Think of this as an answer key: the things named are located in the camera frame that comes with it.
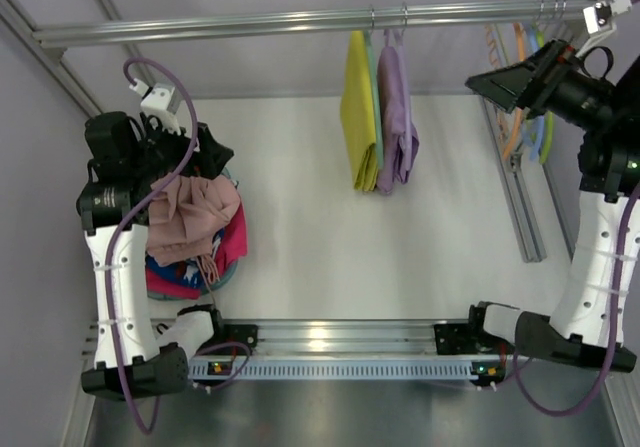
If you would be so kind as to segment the pink trousers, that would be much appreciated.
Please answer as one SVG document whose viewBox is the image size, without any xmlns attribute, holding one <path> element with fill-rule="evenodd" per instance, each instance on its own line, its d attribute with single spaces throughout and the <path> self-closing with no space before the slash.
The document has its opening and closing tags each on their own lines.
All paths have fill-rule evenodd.
<svg viewBox="0 0 640 447">
<path fill-rule="evenodd" d="M 234 184 L 178 176 L 149 205 L 147 253 L 161 267 L 193 259 L 205 282 L 218 280 L 214 237 L 231 222 L 241 205 Z"/>
</svg>

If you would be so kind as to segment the orange hanger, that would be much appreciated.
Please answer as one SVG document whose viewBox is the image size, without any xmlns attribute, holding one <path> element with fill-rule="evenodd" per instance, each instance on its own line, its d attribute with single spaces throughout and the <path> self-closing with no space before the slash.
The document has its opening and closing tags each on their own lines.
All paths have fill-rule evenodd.
<svg viewBox="0 0 640 447">
<path fill-rule="evenodd" d="M 512 23 L 514 35 L 517 45 L 517 58 L 519 61 L 523 61 L 526 55 L 525 47 L 525 33 L 522 24 L 519 22 Z M 499 53 L 502 52 L 505 58 L 506 64 L 511 65 L 511 62 L 506 55 L 506 48 L 499 33 L 498 26 L 496 24 L 485 26 L 486 42 L 489 47 L 489 62 L 493 67 L 500 67 Z M 511 154 L 516 149 L 516 143 L 519 138 L 520 126 L 523 120 L 523 112 L 521 109 L 516 109 L 513 116 L 511 125 L 507 124 L 505 115 L 502 112 L 498 112 L 497 116 L 498 127 L 500 129 L 498 147 L 501 150 L 501 157 L 503 160 L 509 160 Z"/>
</svg>

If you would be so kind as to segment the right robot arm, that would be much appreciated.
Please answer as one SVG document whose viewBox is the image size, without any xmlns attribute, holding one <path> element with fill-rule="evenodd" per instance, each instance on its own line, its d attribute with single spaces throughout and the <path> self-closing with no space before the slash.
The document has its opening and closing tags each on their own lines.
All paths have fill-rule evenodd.
<svg viewBox="0 0 640 447">
<path fill-rule="evenodd" d="M 551 40 L 525 60 L 469 77 L 473 93 L 506 113 L 547 112 L 581 128 L 580 220 L 562 297 L 549 316 L 494 302 L 471 307 L 474 328 L 529 358 L 630 373 L 626 295 L 639 254 L 639 64 L 617 83 L 593 77 L 585 58 Z"/>
</svg>

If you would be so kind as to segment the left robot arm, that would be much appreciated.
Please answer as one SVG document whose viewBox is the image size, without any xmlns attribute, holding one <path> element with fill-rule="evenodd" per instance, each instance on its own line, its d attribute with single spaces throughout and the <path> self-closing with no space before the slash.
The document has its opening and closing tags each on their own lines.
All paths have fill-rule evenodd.
<svg viewBox="0 0 640 447">
<path fill-rule="evenodd" d="M 212 306 L 188 307 L 157 335 L 147 300 L 147 260 L 161 267 L 193 260 L 189 279 L 213 276 L 214 238 L 240 207 L 223 173 L 233 150 L 203 122 L 196 134 L 185 169 L 170 179 L 190 144 L 184 130 L 170 133 L 154 116 L 135 120 L 121 111 L 85 124 L 92 157 L 76 210 L 91 252 L 99 315 L 94 365 L 81 376 L 87 394 L 122 400 L 184 390 L 190 358 L 219 326 Z"/>
</svg>

